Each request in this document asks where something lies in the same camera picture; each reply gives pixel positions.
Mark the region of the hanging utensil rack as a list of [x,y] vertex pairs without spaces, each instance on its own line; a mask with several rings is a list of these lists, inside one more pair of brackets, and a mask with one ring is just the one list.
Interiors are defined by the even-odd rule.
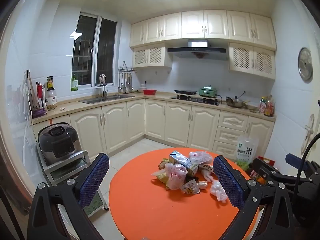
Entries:
[[118,68],[118,93],[130,94],[134,92],[132,84],[132,74],[137,71],[133,68],[129,68],[125,61],[123,65]]

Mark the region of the window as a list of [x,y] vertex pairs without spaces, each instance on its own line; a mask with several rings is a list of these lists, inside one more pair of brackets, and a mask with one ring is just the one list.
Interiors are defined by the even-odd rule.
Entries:
[[80,14],[72,53],[72,74],[76,75],[78,87],[100,86],[100,74],[106,75],[107,85],[114,84],[117,27],[116,21]]

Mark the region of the green electric cooker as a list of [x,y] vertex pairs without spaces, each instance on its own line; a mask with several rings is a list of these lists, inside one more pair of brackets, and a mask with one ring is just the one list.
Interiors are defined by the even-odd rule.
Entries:
[[199,95],[209,98],[215,98],[217,95],[217,89],[212,87],[211,85],[203,86],[199,89]]

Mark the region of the blue milk carton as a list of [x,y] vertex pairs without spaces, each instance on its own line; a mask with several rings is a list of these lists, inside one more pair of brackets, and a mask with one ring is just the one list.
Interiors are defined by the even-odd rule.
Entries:
[[196,175],[199,168],[197,164],[193,164],[189,158],[178,151],[173,151],[169,154],[169,161],[173,164],[183,165],[188,171],[187,175],[191,177]]

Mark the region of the yellow white snack packet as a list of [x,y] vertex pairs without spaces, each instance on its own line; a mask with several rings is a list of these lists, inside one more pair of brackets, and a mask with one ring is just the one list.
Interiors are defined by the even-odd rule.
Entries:
[[193,179],[182,185],[181,191],[185,194],[198,194],[200,193],[200,188],[197,182]]

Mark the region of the large glass jar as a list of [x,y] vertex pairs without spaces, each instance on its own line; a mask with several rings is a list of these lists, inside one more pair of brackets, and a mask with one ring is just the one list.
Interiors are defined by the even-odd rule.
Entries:
[[47,77],[46,105],[48,110],[54,110],[57,107],[57,95],[53,85],[53,76]]

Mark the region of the steel wok pan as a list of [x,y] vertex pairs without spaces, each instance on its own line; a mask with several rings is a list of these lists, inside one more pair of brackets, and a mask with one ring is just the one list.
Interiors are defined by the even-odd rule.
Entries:
[[245,94],[246,92],[244,91],[240,96],[235,96],[233,98],[227,96],[226,97],[226,104],[229,107],[233,107],[233,108],[244,108],[246,107],[246,104],[249,103],[249,100],[243,101],[240,100],[240,98]]

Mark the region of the kitchen faucet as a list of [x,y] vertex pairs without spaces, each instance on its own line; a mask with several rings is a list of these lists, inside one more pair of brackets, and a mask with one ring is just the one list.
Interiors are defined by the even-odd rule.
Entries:
[[107,99],[108,90],[106,89],[107,83],[106,83],[106,75],[105,74],[99,75],[99,85],[101,85],[103,87],[103,99]]

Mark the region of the range hood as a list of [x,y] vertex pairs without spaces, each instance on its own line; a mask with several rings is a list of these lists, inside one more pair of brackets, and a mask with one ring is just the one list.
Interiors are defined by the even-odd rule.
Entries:
[[227,46],[212,46],[208,40],[188,40],[185,46],[167,48],[167,52],[180,59],[228,59]]

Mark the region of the pink white plastic bag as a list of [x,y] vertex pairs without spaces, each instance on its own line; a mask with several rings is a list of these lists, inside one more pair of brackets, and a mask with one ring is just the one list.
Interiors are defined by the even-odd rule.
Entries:
[[184,184],[187,169],[181,164],[166,163],[165,172],[168,176],[167,187],[170,190],[178,190]]

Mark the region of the black rice cooker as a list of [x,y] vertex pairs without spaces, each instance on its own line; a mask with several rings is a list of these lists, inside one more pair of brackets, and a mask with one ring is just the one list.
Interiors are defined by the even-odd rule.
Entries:
[[58,122],[41,129],[37,138],[48,166],[82,151],[77,131],[66,122]]

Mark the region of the gas stove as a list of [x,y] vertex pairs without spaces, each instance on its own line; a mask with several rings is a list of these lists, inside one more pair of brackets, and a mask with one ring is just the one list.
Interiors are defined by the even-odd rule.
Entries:
[[220,103],[217,98],[205,97],[197,95],[197,92],[194,90],[175,90],[176,95],[171,96],[170,99],[189,101],[189,102],[198,102],[208,105],[218,106]]

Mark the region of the green yellow snack bag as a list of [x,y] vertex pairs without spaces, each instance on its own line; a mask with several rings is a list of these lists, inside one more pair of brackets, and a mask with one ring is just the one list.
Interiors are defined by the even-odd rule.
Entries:
[[155,176],[159,181],[161,181],[164,184],[166,184],[169,180],[169,177],[168,177],[165,169],[161,169],[159,171],[153,172],[151,175]]

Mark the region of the crumpled white plastic wrap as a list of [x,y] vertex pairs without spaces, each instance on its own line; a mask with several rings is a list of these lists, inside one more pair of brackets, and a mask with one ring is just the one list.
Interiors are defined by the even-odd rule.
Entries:
[[219,202],[225,203],[228,199],[227,194],[225,193],[221,183],[218,180],[213,180],[210,187],[210,193],[214,195]]

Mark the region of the steel sink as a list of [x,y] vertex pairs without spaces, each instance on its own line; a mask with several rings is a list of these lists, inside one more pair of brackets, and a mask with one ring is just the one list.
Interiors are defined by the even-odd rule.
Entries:
[[100,103],[100,102],[113,101],[113,100],[119,100],[119,99],[130,99],[130,98],[134,98],[134,97],[135,97],[134,95],[129,95],[129,94],[116,94],[116,95],[110,95],[110,96],[102,97],[102,98],[92,98],[92,99],[80,100],[79,102],[92,105],[92,104]]

